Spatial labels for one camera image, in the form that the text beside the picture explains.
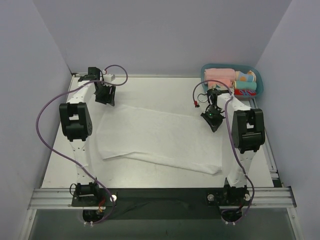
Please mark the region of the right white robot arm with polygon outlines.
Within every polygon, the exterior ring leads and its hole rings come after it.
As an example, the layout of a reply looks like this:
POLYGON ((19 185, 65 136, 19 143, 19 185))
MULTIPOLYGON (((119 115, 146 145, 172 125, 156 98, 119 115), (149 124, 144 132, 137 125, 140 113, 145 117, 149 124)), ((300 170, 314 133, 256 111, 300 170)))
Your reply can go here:
POLYGON ((206 96, 209 105, 201 117, 212 132, 223 123, 227 128, 227 144, 223 145, 222 153, 229 167, 221 198, 228 205, 238 200, 247 202, 251 199, 247 176, 252 160, 266 138, 263 111, 245 105, 228 90, 209 89, 206 96))

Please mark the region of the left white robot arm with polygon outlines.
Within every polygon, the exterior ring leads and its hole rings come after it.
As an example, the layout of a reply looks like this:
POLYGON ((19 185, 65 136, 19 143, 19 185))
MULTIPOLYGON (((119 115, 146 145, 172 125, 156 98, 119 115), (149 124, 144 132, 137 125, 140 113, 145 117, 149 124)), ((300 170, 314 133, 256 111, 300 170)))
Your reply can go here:
POLYGON ((76 165, 77 183, 73 197, 86 205, 95 206, 104 200, 97 178, 91 178, 87 172, 92 173, 92 160, 89 150, 89 137, 93 133, 93 123, 90 117, 87 102, 92 96, 95 101, 104 105, 115 105, 116 87, 104 83, 103 72, 97 67, 89 67, 88 73, 81 76, 78 86, 67 103, 59 105, 59 115, 62 133, 71 145, 76 165))

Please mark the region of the white towel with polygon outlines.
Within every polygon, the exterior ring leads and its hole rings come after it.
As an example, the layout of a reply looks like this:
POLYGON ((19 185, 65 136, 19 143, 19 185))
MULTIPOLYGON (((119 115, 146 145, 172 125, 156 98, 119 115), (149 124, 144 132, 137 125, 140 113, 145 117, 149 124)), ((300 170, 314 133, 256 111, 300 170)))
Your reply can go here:
POLYGON ((124 157, 215 175, 222 170, 222 137, 198 117, 120 105, 96 130, 104 160, 124 157))

